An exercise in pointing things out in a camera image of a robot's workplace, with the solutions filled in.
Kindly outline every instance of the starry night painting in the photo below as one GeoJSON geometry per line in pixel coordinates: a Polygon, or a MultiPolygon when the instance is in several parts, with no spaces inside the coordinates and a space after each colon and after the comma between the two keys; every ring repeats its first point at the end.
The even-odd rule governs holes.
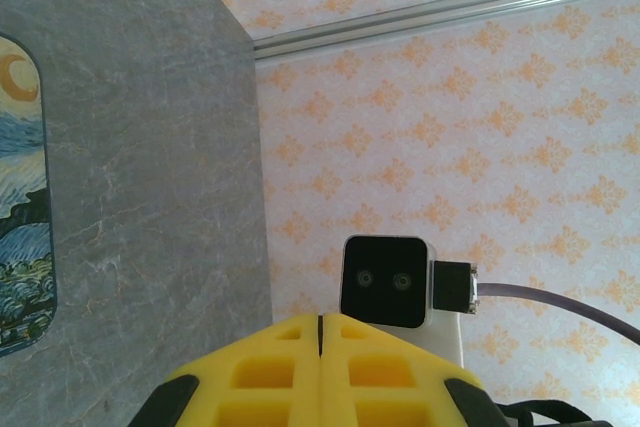
{"type": "Polygon", "coordinates": [[[0,37],[0,357],[36,342],[56,307],[40,77],[0,37]]]}

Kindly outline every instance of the marble surface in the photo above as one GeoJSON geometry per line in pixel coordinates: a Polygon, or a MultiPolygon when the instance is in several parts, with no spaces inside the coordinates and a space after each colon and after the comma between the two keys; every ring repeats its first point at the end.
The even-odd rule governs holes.
{"type": "Polygon", "coordinates": [[[219,0],[0,0],[41,70],[58,310],[3,426],[126,425],[271,321],[252,44],[219,0]]]}

